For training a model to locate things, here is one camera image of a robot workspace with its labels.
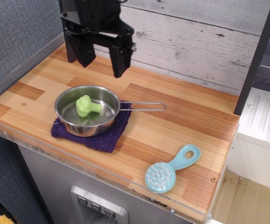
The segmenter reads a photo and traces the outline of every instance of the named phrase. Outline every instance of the stainless steel pot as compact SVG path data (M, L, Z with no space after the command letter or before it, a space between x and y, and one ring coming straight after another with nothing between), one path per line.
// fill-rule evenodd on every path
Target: stainless steel pot
M88 95L91 101L102 105L100 113L90 112L85 118L76 111L76 101ZM120 109L118 97L110 90L96 85L80 85L64 91L55 101L55 112L66 130L74 135L89 137L108 131L119 111L163 111L166 105L157 102L127 102L131 104L161 104L162 109Z

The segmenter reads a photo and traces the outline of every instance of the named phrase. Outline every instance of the wooden countertop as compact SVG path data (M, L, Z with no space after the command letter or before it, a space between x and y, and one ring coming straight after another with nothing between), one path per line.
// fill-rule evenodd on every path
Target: wooden countertop
M84 84L106 87L121 100L163 102L163 112L133 111L113 153L99 152L51 136L56 119L54 102L66 89ZM202 223L213 203L219 178L238 125L234 115L238 97L163 76L129 68L113 76L111 62L97 57L88 67L67 62L65 45L0 96L0 135L57 156L63 162L96 177L119 184L156 206ZM176 171L176 184L167 193L154 194L145 186L152 164L169 162L186 144L201 150L192 166Z

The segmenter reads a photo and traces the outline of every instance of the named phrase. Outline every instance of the wooden floor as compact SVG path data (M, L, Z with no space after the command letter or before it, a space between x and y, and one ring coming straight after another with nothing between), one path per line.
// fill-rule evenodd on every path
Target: wooden floor
M213 218L223 224L270 224L270 188L227 171Z

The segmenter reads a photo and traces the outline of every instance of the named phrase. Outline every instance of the pot handle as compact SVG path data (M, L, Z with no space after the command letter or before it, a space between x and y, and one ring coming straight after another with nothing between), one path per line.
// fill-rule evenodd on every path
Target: pot handle
M121 104L161 104L163 105L162 109L120 109L120 111L164 111L167 106L164 103L158 103L158 102L122 102Z

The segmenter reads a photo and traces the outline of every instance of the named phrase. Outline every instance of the gray fabric wall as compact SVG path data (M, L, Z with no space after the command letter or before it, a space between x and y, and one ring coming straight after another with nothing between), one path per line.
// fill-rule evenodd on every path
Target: gray fabric wall
M0 95L62 43L58 0L0 0ZM20 224L48 224L17 152L0 137L0 203Z
M0 0L0 94L60 46L61 33L58 0Z

